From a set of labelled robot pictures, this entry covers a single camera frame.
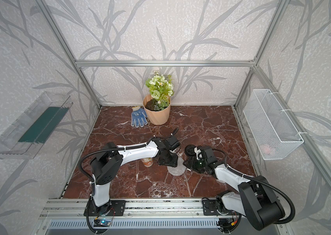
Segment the black plastic cup lid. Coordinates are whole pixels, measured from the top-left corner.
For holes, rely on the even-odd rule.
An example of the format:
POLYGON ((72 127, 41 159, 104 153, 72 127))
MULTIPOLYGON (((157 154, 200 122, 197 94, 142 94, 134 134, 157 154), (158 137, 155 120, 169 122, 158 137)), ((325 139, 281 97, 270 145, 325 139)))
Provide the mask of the black plastic cup lid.
POLYGON ((194 157, 194 156, 196 156, 195 148, 196 148, 195 145, 187 145, 187 146, 185 147, 185 154, 186 154, 188 157, 194 157))

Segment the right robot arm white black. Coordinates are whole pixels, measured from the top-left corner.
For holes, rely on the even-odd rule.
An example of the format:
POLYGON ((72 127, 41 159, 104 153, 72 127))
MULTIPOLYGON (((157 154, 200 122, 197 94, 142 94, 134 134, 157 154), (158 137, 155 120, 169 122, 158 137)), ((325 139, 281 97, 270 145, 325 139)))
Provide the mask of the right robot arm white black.
POLYGON ((291 202, 283 192, 270 185, 263 176, 248 176, 220 161, 215 152, 217 149, 210 146, 188 145, 185 148, 188 159, 184 165, 189 170, 210 175, 234 188, 233 191, 218 194, 215 199, 202 199, 204 215, 231 216, 229 221, 218 223, 223 233, 234 230, 242 217, 246 217, 258 231, 293 219, 294 210, 286 217, 278 198, 281 195, 288 203, 291 202))

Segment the translucent round leak-proof paper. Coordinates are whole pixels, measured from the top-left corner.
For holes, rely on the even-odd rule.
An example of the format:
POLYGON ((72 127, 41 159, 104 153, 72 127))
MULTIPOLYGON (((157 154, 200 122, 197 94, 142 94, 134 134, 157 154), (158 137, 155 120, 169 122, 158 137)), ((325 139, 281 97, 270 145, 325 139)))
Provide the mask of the translucent round leak-proof paper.
POLYGON ((180 176, 184 174, 187 168, 183 165, 183 163, 184 163, 183 158, 179 157, 176 167, 171 167, 171 166, 167 167, 168 172, 173 176, 180 176))

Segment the paper milk tea cup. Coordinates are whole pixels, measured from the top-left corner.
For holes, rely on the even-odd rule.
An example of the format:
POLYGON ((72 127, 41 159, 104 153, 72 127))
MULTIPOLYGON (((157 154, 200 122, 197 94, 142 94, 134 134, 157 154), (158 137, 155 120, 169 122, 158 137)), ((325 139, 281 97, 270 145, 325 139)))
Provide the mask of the paper milk tea cup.
POLYGON ((153 165, 153 159, 152 158, 143 158, 141 159, 141 162, 145 167, 151 167, 153 165))

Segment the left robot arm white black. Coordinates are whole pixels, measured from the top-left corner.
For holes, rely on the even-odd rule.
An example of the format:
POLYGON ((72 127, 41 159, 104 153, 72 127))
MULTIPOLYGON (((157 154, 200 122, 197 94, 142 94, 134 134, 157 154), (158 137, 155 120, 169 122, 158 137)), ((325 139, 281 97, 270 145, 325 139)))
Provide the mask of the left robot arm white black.
POLYGON ((90 163, 94 204, 101 207, 110 201, 110 183, 122 165, 144 158, 156 158, 159 165, 177 167, 178 155, 174 150, 179 146, 180 142, 175 136, 151 138, 145 143, 130 146, 108 143, 90 163))

